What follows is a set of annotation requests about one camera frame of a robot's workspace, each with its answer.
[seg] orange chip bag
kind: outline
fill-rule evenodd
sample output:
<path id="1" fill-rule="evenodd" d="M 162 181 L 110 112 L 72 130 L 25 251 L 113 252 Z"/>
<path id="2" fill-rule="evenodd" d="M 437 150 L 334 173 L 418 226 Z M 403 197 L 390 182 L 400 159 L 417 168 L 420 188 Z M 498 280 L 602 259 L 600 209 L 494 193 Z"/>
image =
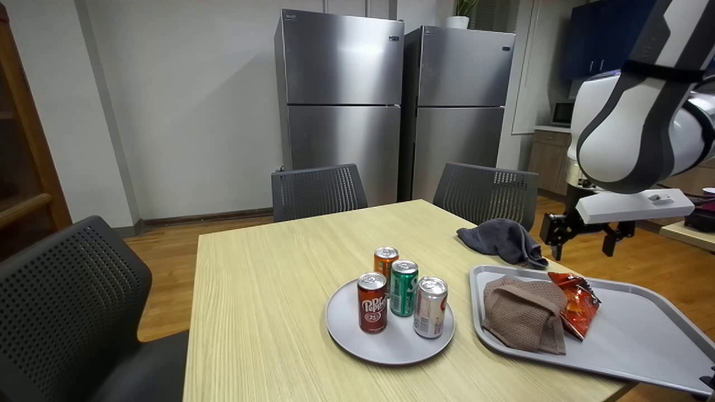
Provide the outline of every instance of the orange chip bag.
<path id="1" fill-rule="evenodd" d="M 566 308 L 561 311 L 563 328 L 579 340 L 586 337 L 588 327 L 601 305 L 585 279 L 568 273 L 548 273 L 566 296 Z"/>

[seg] soda can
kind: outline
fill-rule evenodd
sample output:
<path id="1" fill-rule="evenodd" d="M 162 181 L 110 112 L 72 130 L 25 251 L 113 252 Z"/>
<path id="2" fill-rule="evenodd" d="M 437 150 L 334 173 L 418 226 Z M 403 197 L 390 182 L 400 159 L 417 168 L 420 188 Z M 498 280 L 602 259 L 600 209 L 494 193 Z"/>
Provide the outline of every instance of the soda can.
<path id="1" fill-rule="evenodd" d="M 390 284 L 390 271 L 393 269 L 393 262 L 400 257 L 397 249 L 392 247 L 379 247 L 375 250 L 375 272 L 381 273 L 388 279 Z"/>
<path id="2" fill-rule="evenodd" d="M 415 306 L 415 332 L 425 338 L 442 335 L 447 308 L 447 283 L 435 276 L 425 276 L 418 282 Z"/>
<path id="3" fill-rule="evenodd" d="M 418 266 L 409 260 L 396 260 L 390 279 L 390 310 L 408 316 L 415 311 Z"/>
<path id="4" fill-rule="evenodd" d="M 388 280 L 381 273 L 362 274 L 357 279 L 360 329 L 378 333 L 388 326 Z"/>

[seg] light wood tabletop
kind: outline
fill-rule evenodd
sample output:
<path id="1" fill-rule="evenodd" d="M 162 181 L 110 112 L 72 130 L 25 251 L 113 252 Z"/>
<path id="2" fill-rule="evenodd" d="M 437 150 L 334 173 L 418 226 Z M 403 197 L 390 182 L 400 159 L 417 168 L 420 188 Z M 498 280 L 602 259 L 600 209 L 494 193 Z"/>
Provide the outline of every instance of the light wood tabletop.
<path id="1" fill-rule="evenodd" d="M 184 401 L 606 401 L 630 388 L 487 349 L 472 323 L 468 271 L 507 264 L 468 249 L 460 227 L 473 224 L 416 200 L 202 235 Z M 454 339 L 411 366 L 352 357 L 325 326 L 330 296 L 372 271 L 384 245 L 449 285 Z"/>
<path id="2" fill-rule="evenodd" d="M 705 250 L 715 251 L 715 233 L 699 232 L 690 227 L 685 227 L 682 222 L 661 227 L 661 235 Z"/>

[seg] dish towel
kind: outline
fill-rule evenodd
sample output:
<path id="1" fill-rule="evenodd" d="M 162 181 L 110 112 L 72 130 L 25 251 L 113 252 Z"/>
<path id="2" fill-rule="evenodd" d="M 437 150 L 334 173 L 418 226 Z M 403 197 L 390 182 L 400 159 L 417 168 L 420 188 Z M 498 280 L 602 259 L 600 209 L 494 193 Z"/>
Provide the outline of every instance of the dish towel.
<path id="1" fill-rule="evenodd" d="M 524 226 L 511 219 L 491 219 L 473 229 L 459 229 L 457 235 L 478 253 L 499 255 L 513 265 L 529 264 L 537 269 L 548 267 L 548 260 L 541 256 L 541 246 Z"/>
<path id="2" fill-rule="evenodd" d="M 510 348 L 564 355 L 560 314 L 566 303 L 553 282 L 505 275 L 484 287 L 482 326 Z"/>

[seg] freezer door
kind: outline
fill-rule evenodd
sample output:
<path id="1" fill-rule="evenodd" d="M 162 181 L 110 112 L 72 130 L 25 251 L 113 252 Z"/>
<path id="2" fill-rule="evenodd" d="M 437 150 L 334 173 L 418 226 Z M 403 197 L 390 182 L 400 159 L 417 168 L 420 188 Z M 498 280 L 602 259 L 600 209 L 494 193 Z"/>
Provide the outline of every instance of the freezer door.
<path id="1" fill-rule="evenodd" d="M 503 106 L 514 34 L 424 26 L 420 106 Z"/>
<path id="2" fill-rule="evenodd" d="M 432 202 L 447 162 L 496 166 L 504 109 L 418 109 L 413 199 Z"/>
<path id="3" fill-rule="evenodd" d="M 282 10 L 288 104 L 400 104 L 403 22 Z"/>
<path id="4" fill-rule="evenodd" d="M 397 200 L 400 108 L 289 106 L 293 169 L 355 163 L 368 204 Z"/>

